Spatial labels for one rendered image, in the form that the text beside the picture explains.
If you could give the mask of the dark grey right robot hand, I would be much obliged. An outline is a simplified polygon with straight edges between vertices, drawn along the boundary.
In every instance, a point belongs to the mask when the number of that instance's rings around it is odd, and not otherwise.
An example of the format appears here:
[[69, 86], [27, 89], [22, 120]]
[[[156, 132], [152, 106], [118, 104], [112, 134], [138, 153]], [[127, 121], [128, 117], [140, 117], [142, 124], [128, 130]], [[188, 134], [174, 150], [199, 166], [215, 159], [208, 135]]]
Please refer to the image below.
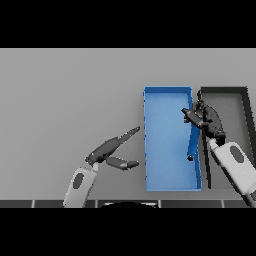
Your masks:
[[218, 146], [224, 145], [226, 132], [217, 111], [205, 103], [201, 91], [198, 91], [197, 96], [198, 100], [192, 104], [190, 109], [182, 109], [185, 121], [203, 130], [209, 139], [215, 139]]

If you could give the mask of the blue bin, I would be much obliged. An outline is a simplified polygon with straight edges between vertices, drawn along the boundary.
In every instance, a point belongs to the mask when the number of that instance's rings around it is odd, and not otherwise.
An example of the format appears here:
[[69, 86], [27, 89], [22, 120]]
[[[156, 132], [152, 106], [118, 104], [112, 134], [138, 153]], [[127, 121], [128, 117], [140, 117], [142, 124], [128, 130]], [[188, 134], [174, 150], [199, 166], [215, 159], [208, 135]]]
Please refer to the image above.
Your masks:
[[200, 191], [199, 132], [194, 136], [194, 159], [189, 161], [192, 124], [184, 122], [182, 113], [192, 107], [192, 88], [145, 86], [143, 98], [146, 190]]

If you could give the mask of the dark grey bin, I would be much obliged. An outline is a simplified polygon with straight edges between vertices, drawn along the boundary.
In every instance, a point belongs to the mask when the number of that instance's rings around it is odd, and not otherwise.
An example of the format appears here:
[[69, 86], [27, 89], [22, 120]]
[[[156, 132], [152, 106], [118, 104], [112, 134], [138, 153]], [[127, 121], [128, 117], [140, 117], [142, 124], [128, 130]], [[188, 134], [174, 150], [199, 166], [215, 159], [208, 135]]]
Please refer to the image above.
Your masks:
[[[227, 142], [236, 142], [253, 165], [256, 165], [256, 130], [248, 89], [243, 87], [201, 87], [204, 102], [213, 107], [226, 132]], [[207, 189], [232, 189], [227, 177], [211, 156], [209, 139], [201, 132], [200, 167]]]

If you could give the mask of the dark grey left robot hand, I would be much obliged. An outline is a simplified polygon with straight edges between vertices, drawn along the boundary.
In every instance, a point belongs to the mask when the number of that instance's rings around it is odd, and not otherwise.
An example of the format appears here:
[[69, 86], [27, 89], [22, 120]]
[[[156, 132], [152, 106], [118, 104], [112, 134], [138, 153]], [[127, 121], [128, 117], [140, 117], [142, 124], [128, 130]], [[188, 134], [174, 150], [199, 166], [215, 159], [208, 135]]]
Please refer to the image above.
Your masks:
[[128, 170], [139, 165], [138, 161], [126, 161], [121, 158], [112, 157], [112, 154], [118, 149], [118, 147], [131, 138], [136, 132], [140, 130], [140, 127], [136, 127], [126, 132], [120, 137], [111, 138], [95, 150], [93, 150], [86, 158], [85, 161], [93, 166], [95, 163], [106, 162], [109, 166], [115, 167], [120, 170]]

